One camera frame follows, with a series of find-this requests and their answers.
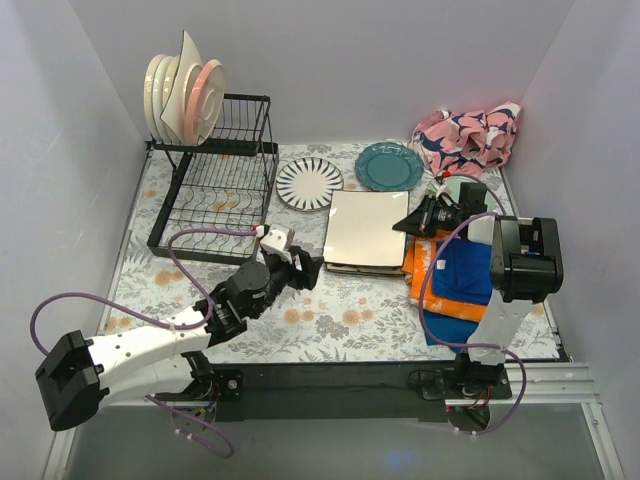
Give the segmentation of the white black rimmed square plate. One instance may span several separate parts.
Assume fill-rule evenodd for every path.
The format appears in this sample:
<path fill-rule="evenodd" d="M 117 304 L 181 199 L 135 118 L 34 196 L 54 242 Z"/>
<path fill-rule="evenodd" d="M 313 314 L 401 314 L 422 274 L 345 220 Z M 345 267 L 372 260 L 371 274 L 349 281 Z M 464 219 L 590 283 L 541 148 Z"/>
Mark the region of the white black rimmed square plate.
<path fill-rule="evenodd" d="M 353 267 L 402 265 L 406 234 L 393 226 L 408 214 L 409 193 L 337 191 L 329 209 L 323 256 Z"/>

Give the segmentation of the mint green plate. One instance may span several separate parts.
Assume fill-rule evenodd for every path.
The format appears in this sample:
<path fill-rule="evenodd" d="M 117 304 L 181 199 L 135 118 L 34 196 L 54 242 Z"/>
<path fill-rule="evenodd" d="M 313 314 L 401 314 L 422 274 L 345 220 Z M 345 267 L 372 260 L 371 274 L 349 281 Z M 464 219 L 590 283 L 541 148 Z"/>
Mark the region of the mint green plate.
<path fill-rule="evenodd" d="M 437 179 L 432 179 L 426 188 L 426 194 L 433 195 L 445 195 L 445 201 L 449 203 L 450 201 L 454 201 L 455 203 L 460 203 L 460 191 L 461 186 L 463 184 L 470 183 L 472 185 L 480 185 L 481 181 L 467 178 L 465 176 L 450 176 L 450 177 L 438 177 Z M 485 205 L 487 209 L 490 211 L 499 211 L 499 205 L 494 196 L 490 193 L 489 187 L 486 187 L 485 194 Z"/>

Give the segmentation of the teal scalloped plate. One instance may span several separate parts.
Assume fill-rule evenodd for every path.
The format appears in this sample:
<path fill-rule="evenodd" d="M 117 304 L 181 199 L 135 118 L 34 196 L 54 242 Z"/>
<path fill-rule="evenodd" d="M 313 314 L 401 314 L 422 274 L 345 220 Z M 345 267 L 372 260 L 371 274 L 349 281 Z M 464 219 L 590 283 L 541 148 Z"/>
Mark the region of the teal scalloped plate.
<path fill-rule="evenodd" d="M 359 182 L 373 191 L 408 191 L 424 174 L 423 161 L 417 153 L 393 142 L 367 146 L 355 161 Z"/>

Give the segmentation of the white blue striped plate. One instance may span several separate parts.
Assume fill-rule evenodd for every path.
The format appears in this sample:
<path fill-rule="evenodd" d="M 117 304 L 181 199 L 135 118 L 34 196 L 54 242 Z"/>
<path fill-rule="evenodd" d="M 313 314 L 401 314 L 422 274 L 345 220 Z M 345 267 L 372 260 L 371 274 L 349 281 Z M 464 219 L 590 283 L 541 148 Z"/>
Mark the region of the white blue striped plate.
<path fill-rule="evenodd" d="M 328 207 L 333 193 L 343 186 L 342 173 L 332 162 L 303 157 L 287 163 L 279 171 L 275 190 L 289 208 L 313 212 Z"/>

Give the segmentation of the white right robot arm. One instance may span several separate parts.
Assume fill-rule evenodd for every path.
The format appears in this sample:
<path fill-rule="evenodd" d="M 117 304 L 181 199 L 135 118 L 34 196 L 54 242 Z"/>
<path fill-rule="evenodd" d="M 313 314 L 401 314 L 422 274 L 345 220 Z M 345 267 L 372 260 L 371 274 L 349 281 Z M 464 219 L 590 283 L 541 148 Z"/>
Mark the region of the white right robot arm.
<path fill-rule="evenodd" d="M 456 353 L 448 367 L 419 371 L 416 383 L 427 399 L 445 399 L 455 392 L 471 398 L 506 387 L 504 362 L 515 333 L 531 306 L 557 292 L 564 279 L 556 221 L 490 212 L 485 204 L 489 193 L 483 182 L 471 179 L 461 185 L 459 199 L 452 204 L 442 201 L 438 194 L 427 194 L 411 214 L 393 226 L 396 231 L 429 240 L 439 231 L 448 234 L 430 258 L 421 296 L 426 294 L 439 259 L 454 239 L 491 248 L 491 264 L 486 271 L 492 296 L 473 334 L 466 342 L 452 342 L 431 330 L 425 332 L 429 340 Z"/>

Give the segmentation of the pink round plate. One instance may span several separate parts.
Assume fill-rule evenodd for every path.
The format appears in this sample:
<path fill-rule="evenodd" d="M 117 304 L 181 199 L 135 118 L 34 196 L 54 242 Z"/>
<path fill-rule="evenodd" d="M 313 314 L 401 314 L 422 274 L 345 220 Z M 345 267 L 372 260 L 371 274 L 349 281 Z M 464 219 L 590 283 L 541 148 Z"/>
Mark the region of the pink round plate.
<path fill-rule="evenodd" d="M 202 145 L 212 134 L 224 103 L 226 75 L 217 59 L 207 62 L 191 89 L 183 123 L 187 146 Z"/>

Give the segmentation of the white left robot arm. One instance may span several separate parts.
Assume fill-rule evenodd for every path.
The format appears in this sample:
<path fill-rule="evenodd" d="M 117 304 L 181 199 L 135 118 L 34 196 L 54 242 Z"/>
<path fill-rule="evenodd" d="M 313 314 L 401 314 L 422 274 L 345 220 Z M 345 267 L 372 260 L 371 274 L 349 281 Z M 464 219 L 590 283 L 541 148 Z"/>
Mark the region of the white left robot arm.
<path fill-rule="evenodd" d="M 262 255 L 166 322 L 92 338 L 80 331 L 63 335 L 35 373 L 51 429 L 68 430 L 93 417 L 119 380 L 243 334 L 248 321 L 259 318 L 285 288 L 313 289 L 324 263 L 298 246 L 263 248 Z"/>

